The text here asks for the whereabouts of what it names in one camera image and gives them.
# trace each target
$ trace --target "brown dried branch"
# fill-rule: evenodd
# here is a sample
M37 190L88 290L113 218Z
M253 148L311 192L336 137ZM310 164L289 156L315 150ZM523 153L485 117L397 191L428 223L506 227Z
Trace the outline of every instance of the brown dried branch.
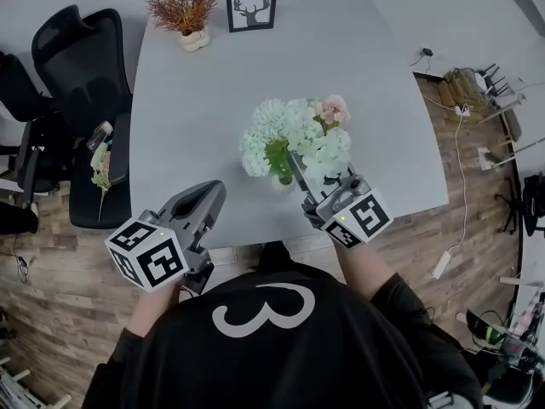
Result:
M218 0L143 0L155 26L189 35L202 31Z

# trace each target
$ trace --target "vase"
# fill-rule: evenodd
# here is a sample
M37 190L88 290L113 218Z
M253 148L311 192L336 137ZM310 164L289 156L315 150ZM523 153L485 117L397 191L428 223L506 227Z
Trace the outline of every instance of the vase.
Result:
M186 36L182 35L180 32L178 32L178 35L181 47L189 53L210 44L210 35L207 26L205 26L202 31L193 32Z
M290 176L288 178L282 177L277 175L270 176L271 177L271 183L272 183L272 189L277 194L290 194L295 189L295 178L293 176Z

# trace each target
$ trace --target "picture frame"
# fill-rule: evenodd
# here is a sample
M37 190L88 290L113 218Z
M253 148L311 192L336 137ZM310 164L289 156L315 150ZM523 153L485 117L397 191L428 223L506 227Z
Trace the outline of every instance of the picture frame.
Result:
M276 0L226 0L226 3L229 32L255 31L274 27ZM248 8L252 6L254 10L250 12Z

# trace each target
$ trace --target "table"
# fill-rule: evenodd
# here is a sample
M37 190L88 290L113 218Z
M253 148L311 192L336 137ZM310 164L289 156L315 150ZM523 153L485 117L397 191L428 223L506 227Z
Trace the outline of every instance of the table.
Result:
M133 214L213 179L227 200L209 248L316 233L304 194L275 195L247 177L238 142L252 112L272 98L342 95L353 121L353 165L379 187L394 216L448 203L427 109L371 0L278 0L274 28L229 33L225 1L210 46L188 54L149 20L136 74L130 141Z

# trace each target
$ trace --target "deer picture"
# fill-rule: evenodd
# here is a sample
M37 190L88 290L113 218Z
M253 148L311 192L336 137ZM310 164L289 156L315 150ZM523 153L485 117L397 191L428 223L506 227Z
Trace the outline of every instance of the deer picture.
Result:
M254 11L250 12L247 7L244 7L244 9L241 9L242 6L241 0L233 0L232 7L235 10L235 12L239 12L243 17L246 17L246 23L248 24L248 27L252 26L264 26L269 24L269 21L258 21L255 19L255 15L265 9L268 9L271 7L271 2L269 0L262 0L263 1L263 7L257 8L254 5Z

